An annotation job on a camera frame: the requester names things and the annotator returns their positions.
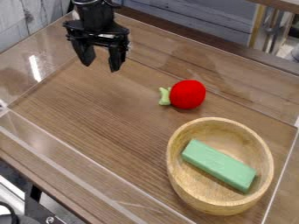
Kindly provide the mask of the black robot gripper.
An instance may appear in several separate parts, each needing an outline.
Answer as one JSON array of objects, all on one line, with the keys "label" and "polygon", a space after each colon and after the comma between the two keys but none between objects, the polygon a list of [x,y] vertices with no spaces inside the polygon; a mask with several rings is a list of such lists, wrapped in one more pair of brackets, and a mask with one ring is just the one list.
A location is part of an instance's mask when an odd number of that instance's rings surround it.
[{"label": "black robot gripper", "polygon": [[93,46],[108,48],[110,72],[126,59],[129,30],[114,21],[117,4],[112,2],[73,2],[78,18],[62,23],[81,64],[88,67],[96,58]]}]

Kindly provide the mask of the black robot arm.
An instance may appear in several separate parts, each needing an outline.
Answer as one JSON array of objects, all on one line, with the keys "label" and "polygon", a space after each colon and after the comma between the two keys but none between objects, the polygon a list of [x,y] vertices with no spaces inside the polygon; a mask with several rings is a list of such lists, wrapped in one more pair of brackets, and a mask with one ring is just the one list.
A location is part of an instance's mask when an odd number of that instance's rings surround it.
[{"label": "black robot arm", "polygon": [[116,72],[126,59],[129,30],[114,21],[112,0],[70,0],[78,19],[65,21],[66,40],[70,42],[81,64],[88,67],[94,58],[94,46],[108,49],[110,72]]}]

